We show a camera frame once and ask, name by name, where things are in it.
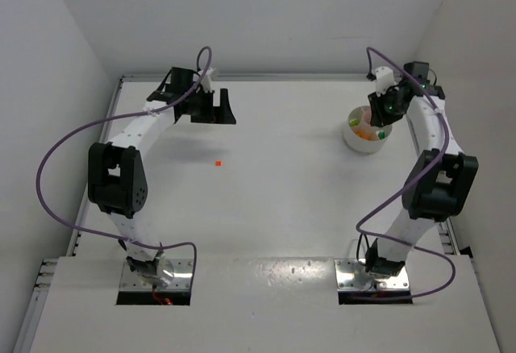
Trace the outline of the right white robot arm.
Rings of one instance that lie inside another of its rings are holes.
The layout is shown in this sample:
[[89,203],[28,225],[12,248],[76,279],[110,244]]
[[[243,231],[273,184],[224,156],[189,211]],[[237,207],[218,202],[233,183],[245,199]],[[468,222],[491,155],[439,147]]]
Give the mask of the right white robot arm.
[[406,118],[419,152],[402,188],[399,215],[366,251],[364,269],[376,276],[397,276],[418,241],[462,211],[479,168],[477,158],[465,154],[453,137],[444,91],[427,79],[429,65],[415,61],[403,68],[400,80],[388,67],[368,74],[376,86],[368,96],[370,123],[388,127]]

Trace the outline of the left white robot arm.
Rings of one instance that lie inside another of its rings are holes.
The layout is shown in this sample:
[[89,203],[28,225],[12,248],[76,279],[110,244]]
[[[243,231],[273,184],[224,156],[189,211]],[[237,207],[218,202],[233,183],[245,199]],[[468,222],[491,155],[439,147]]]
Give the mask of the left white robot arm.
[[88,198],[122,236],[130,271],[154,288],[167,287],[174,274],[144,209],[150,194],[144,157],[183,115],[192,123],[236,123],[227,89],[220,90],[219,104],[214,104],[214,71],[171,68],[147,97],[141,113],[111,140],[89,148]]

